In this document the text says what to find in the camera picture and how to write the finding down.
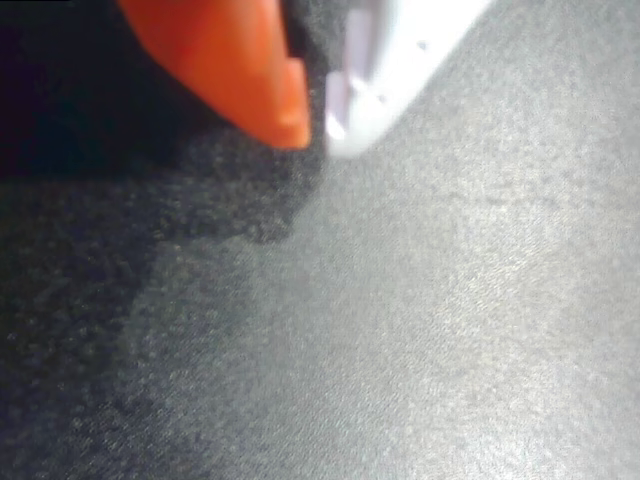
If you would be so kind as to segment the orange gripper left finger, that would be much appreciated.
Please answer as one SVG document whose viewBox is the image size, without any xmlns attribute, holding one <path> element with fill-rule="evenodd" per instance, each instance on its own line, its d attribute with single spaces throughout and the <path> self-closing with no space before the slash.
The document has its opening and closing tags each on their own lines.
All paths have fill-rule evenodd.
<svg viewBox="0 0 640 480">
<path fill-rule="evenodd" d="M 146 53 L 220 116 L 274 148 L 311 141 L 304 63 L 290 56 L 280 2 L 119 2 Z"/>
</svg>

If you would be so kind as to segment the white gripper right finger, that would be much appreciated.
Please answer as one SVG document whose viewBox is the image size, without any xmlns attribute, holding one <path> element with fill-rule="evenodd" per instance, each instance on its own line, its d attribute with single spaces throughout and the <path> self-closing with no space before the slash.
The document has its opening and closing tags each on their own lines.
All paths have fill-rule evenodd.
<svg viewBox="0 0 640 480">
<path fill-rule="evenodd" d="M 341 68 L 326 77 L 328 156 L 355 158 L 381 140 L 490 5 L 362 1 L 351 9 Z"/>
</svg>

